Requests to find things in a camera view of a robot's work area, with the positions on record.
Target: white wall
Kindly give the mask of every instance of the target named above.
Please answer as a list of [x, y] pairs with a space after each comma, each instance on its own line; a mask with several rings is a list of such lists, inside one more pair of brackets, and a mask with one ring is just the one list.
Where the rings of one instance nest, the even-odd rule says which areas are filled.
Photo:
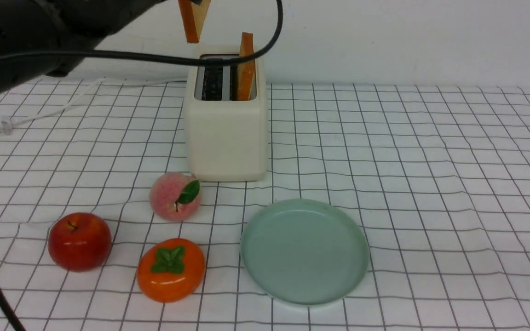
[[[265, 56], [274, 82], [530, 86], [530, 0], [284, 0], [284, 29]], [[258, 45], [274, 30], [274, 0], [213, 0], [202, 42]], [[193, 55], [168, 0], [99, 49]], [[179, 77], [185, 67], [86, 60], [73, 76]]]

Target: plate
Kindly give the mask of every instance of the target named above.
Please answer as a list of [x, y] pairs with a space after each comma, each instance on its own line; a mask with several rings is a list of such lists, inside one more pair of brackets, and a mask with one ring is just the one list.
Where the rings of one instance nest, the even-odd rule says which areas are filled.
[[370, 261], [361, 228], [336, 207], [308, 199], [263, 208], [248, 221], [240, 245], [255, 283], [299, 306], [344, 298], [363, 280]]

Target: green leaves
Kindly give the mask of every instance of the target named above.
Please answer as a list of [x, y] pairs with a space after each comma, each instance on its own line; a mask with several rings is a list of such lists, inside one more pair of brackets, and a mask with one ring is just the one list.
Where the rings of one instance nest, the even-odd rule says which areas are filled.
[[155, 263], [151, 266], [152, 273], [173, 273], [181, 274], [185, 270], [183, 257], [185, 256], [185, 247], [177, 246], [173, 249], [161, 247], [156, 250]]
[[179, 199], [175, 201], [175, 204], [187, 205], [188, 203], [191, 203], [199, 193], [200, 181], [194, 180], [183, 188], [183, 191], [181, 191], [181, 195], [179, 195]]

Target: apple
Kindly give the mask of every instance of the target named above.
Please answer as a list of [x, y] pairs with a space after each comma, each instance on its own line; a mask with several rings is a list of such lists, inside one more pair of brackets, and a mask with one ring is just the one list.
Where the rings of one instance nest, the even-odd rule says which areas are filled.
[[200, 182], [182, 172], [168, 172], [156, 179], [149, 202], [153, 212], [164, 220], [186, 220], [202, 204]]
[[74, 212], [58, 220], [48, 235], [48, 253], [61, 268], [86, 272], [101, 266], [109, 256], [112, 235], [103, 218]]

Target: peach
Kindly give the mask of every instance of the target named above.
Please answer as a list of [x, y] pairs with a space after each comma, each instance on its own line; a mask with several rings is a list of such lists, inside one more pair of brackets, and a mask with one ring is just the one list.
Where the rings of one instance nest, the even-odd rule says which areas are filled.
[[168, 172], [151, 187], [149, 202], [155, 214], [164, 220], [186, 220], [202, 203], [200, 182], [181, 172]]

